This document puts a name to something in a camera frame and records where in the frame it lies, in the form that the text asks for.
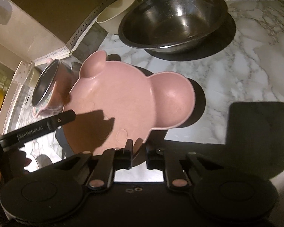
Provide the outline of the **person's left hand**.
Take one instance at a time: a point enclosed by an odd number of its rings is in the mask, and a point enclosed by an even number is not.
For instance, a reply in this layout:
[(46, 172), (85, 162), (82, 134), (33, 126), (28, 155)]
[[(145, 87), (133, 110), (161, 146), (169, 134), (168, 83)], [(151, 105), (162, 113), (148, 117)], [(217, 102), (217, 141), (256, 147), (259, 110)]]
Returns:
[[(3, 156), (3, 161), (0, 163), (0, 192), (5, 183), (11, 178), (21, 177), (28, 173), (24, 168), (32, 162), (27, 158), (24, 151), (15, 150), (8, 152)], [(6, 222), (6, 215), (0, 203), (0, 226)]]

